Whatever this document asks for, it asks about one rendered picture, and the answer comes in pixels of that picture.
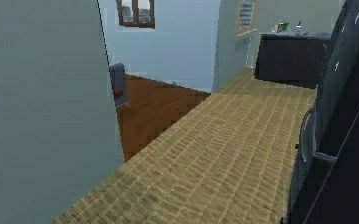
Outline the grey blue sofa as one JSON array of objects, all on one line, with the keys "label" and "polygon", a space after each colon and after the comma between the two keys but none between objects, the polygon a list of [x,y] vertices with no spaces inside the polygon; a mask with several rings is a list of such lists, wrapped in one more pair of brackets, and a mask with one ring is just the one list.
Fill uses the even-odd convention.
[{"label": "grey blue sofa", "polygon": [[122,63],[113,64],[109,67],[109,71],[110,71],[112,90],[114,88],[123,90],[123,95],[120,98],[118,99],[114,98],[115,106],[120,107],[124,104],[128,104],[129,97],[126,92],[124,65]]}]

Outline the brown framed window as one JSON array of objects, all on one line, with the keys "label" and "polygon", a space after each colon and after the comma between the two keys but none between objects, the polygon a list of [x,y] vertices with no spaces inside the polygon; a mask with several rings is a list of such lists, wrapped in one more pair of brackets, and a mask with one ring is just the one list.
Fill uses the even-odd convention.
[{"label": "brown framed window", "polygon": [[155,28],[154,0],[116,0],[119,25],[133,28]]}]

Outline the black cabinet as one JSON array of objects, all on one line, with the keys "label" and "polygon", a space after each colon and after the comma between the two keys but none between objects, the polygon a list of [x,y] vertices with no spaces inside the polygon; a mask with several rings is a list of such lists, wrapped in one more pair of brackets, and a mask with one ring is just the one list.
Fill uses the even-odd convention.
[{"label": "black cabinet", "polygon": [[314,89],[323,71],[331,34],[262,33],[254,76],[258,80]]}]

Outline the black fridge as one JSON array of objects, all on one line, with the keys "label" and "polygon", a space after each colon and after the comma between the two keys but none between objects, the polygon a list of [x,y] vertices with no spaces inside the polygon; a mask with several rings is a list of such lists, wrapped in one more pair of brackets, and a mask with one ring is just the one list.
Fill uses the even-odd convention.
[{"label": "black fridge", "polygon": [[359,0],[346,0],[318,86],[315,149],[299,145],[287,212],[277,224],[359,224]]}]

